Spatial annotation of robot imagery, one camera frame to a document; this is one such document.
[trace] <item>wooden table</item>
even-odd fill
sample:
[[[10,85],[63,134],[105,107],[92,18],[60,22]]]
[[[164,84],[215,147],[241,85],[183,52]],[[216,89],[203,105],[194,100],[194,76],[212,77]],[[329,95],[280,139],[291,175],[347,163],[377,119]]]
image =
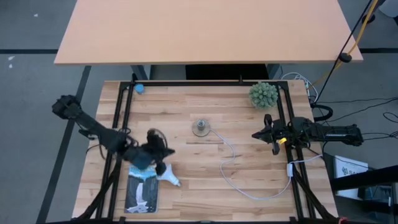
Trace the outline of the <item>wooden table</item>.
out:
[[[349,33],[337,0],[78,0],[55,63],[332,62]]]
[[[111,127],[119,82],[105,82],[96,119]],[[128,127],[132,137],[146,142],[149,128],[160,129],[169,147],[176,153],[171,162],[182,186],[160,181],[159,209],[152,214],[124,213],[128,162],[123,162],[119,181],[115,219],[128,220],[213,220],[213,221],[275,221],[296,216],[291,185],[282,195],[255,201],[232,189],[220,174],[220,162],[231,157],[231,149],[215,134],[199,138],[191,125],[198,118],[210,121],[211,127],[236,148],[237,158],[225,165],[225,173],[239,188],[256,197],[267,197],[281,191],[286,183],[286,153],[273,156],[272,146],[251,137],[264,127],[264,114],[278,119],[277,107],[255,110],[248,98],[250,86],[147,86],[145,94],[133,94]],[[289,81],[296,116],[312,119],[307,93],[302,81]],[[319,144],[312,149],[319,151]],[[305,159],[314,155],[304,150]],[[306,163],[311,189],[328,211],[337,216],[328,174],[322,159]],[[88,152],[73,216],[80,215],[94,199],[101,186],[104,160],[97,148]],[[306,216],[305,197],[301,199]]]

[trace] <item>yellow tag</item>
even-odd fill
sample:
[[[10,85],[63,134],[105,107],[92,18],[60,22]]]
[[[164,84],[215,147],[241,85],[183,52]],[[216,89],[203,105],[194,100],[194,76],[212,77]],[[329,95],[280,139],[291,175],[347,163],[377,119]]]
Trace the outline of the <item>yellow tag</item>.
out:
[[[282,138],[281,140],[278,141],[278,144],[283,144],[283,143],[285,143],[286,141],[287,141],[286,138]]]

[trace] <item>table leg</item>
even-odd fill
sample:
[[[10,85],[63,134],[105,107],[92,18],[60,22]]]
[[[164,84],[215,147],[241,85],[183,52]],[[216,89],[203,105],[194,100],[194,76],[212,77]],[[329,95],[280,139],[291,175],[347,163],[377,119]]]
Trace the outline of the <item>table leg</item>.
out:
[[[274,79],[279,68],[280,68],[279,64],[267,64],[267,72],[269,79]]]
[[[142,65],[130,65],[138,80],[148,80],[148,76]]]

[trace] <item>green succulent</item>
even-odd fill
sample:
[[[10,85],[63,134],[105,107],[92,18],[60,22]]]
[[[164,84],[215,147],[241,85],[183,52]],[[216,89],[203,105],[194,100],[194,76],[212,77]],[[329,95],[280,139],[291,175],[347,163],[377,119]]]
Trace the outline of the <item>green succulent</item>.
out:
[[[278,91],[274,85],[259,82],[250,88],[249,97],[257,109],[270,108],[276,105]]]

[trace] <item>concrete floor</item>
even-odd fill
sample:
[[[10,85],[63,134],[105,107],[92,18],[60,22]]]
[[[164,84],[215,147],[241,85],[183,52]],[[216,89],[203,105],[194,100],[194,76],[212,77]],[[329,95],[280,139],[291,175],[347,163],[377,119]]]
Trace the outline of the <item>concrete floor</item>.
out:
[[[366,1],[341,0],[340,4],[353,27]],[[72,0],[0,1],[0,49],[57,49],[74,5]],[[397,24],[380,12],[376,12],[376,16],[368,25],[360,47],[398,47]],[[51,105],[60,95],[76,93],[83,67],[55,66],[54,55],[15,55],[8,61],[10,56],[13,55],[0,55],[0,223],[34,223],[66,126],[66,121],[51,113]],[[321,101],[397,96],[397,61],[397,54],[368,54],[364,55],[363,63],[342,66],[333,74]],[[330,67],[330,64],[284,65],[283,69],[285,73],[300,72],[316,80]],[[153,73],[153,78],[159,80],[185,77],[183,65],[157,66]],[[130,75],[128,66],[93,67],[83,95],[83,109],[94,116],[103,82],[128,80]],[[373,103],[333,105],[334,117]],[[382,117],[385,111],[398,114],[397,102],[334,124],[356,123],[363,133],[396,131],[398,125]],[[396,143],[396,139],[367,141],[361,147],[329,143],[326,152],[382,168],[398,164]],[[75,129],[48,222],[71,217],[87,145],[88,141]],[[356,211],[346,209],[349,202],[340,202],[340,199],[336,202],[340,215],[355,215]]]

